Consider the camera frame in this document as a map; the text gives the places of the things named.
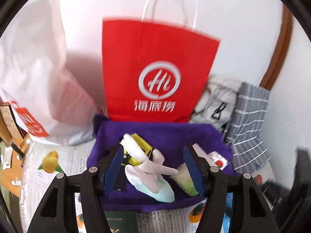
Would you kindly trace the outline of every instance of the white logo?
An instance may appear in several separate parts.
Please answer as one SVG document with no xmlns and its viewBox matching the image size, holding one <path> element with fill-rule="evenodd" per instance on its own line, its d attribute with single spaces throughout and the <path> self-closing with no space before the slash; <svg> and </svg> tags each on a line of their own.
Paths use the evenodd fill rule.
<svg viewBox="0 0 311 233">
<path fill-rule="evenodd" d="M 148 81 L 147 86 L 149 88 L 146 89 L 144 86 L 145 77 L 151 71 L 154 71 L 157 69 L 160 69 L 160 70 L 157 72 L 157 74 L 155 75 L 153 80 Z M 175 78 L 175 85 L 173 86 L 173 88 L 170 88 L 170 86 L 168 85 L 170 80 L 171 80 L 171 75 L 167 76 L 168 73 L 166 72 L 163 74 L 162 78 L 160 78 L 160 76 L 163 72 L 162 69 L 170 71 L 173 74 L 173 76 Z M 161 99 L 165 99 L 165 98 L 171 96 L 172 94 L 174 94 L 180 85 L 180 81 L 181 81 L 181 75 L 180 75 L 180 71 L 177 68 L 177 66 L 175 66 L 173 63 L 170 63 L 167 61 L 156 61 L 156 62 L 153 62 L 153 63 L 147 65 L 142 70 L 142 72 L 140 73 L 139 79 L 138 79 L 138 87 L 139 87 L 140 92 L 145 97 L 152 99 L 152 100 L 161 100 Z M 155 85 L 157 85 L 157 88 L 156 88 L 157 92 L 159 92 L 161 86 L 163 86 L 163 91 L 168 91 L 168 92 L 163 94 L 163 95 L 152 93 L 152 90 L 153 90 Z"/>
</svg>

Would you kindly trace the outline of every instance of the purple towel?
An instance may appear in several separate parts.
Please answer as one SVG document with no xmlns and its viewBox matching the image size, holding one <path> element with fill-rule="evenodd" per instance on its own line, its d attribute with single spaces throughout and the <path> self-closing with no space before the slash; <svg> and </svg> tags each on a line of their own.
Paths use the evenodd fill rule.
<svg viewBox="0 0 311 233">
<path fill-rule="evenodd" d="M 234 174 L 231 167 L 232 149 L 221 141 L 221 134 L 209 124 L 187 123 L 140 123 L 115 122 L 103 116 L 97 116 L 94 122 L 96 143 L 88 158 L 87 167 L 96 166 L 99 160 L 107 155 L 107 149 L 119 142 L 125 133 L 137 133 L 154 148 L 159 149 L 165 157 L 164 166 L 177 168 L 184 163 L 183 147 L 198 143 L 204 151 L 219 152 L 229 164 L 223 170 L 225 174 Z M 175 193 L 173 203 L 161 203 L 152 197 L 141 193 L 128 181 L 127 192 L 112 190 L 102 198 L 104 210 L 112 211 L 144 211 L 150 212 L 161 209 L 178 209 L 192 206 L 203 197 L 189 197 L 173 180 L 164 176 Z"/>
</svg>

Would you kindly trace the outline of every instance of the paper bag handle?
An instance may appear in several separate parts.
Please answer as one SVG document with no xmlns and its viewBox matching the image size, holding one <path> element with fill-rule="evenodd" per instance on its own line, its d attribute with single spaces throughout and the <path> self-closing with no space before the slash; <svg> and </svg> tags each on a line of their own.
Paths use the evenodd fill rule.
<svg viewBox="0 0 311 233">
<path fill-rule="evenodd" d="M 154 18 L 154 13 L 155 13 L 155 6 L 157 4 L 159 0 L 155 0 L 154 4 L 153 4 L 153 8 L 152 8 L 152 13 L 151 13 L 151 18 Z M 186 14 L 186 9 L 184 6 L 184 0 L 174 0 L 177 3 L 180 4 L 182 11 L 183 11 L 183 21 L 181 21 L 180 26 L 182 24 L 187 25 L 188 23 L 188 18 L 187 18 L 187 14 Z M 192 31 L 195 29 L 196 24 L 197 24 L 197 16 L 198 16 L 198 0 L 194 0 L 195 1 L 195 12 L 194 12 L 194 19 L 193 19 L 193 26 L 192 26 Z M 142 13 L 142 22 L 144 22 L 146 20 L 146 16 L 147 16 L 147 10 L 148 10 L 148 5 L 150 3 L 150 0 L 147 0 L 145 6 L 144 6 L 144 10 Z"/>
</svg>

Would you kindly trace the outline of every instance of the gray plaid fabric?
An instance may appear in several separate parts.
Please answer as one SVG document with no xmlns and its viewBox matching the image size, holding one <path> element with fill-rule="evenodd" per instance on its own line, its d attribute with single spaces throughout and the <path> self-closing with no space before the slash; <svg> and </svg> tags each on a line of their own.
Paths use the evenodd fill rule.
<svg viewBox="0 0 311 233">
<path fill-rule="evenodd" d="M 225 143 L 233 147 L 232 166 L 237 173 L 252 173 L 269 159 L 267 148 L 259 138 L 269 102 L 270 91 L 242 83 L 231 123 L 227 125 Z"/>
</svg>

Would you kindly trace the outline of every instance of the metal screw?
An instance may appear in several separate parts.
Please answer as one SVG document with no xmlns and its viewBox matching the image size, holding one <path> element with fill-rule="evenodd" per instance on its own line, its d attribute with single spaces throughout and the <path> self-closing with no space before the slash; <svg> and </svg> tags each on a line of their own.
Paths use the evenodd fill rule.
<svg viewBox="0 0 311 233">
<path fill-rule="evenodd" d="M 60 172 L 60 173 L 58 173 L 57 175 L 56 175 L 56 177 L 58 178 L 58 179 L 61 179 L 61 178 L 63 178 L 65 175 L 62 173 L 62 172 Z"/>
<path fill-rule="evenodd" d="M 96 166 L 92 166 L 89 169 L 89 172 L 91 172 L 91 173 L 96 172 L 96 171 L 97 171 L 97 167 Z"/>
<path fill-rule="evenodd" d="M 211 172 L 218 172 L 218 171 L 219 171 L 219 168 L 216 167 L 216 166 L 211 166 L 210 171 L 211 171 Z"/>
<path fill-rule="evenodd" d="M 243 174 L 243 177 L 246 178 L 246 179 L 250 179 L 252 176 L 249 173 L 246 172 L 246 173 Z"/>
</svg>

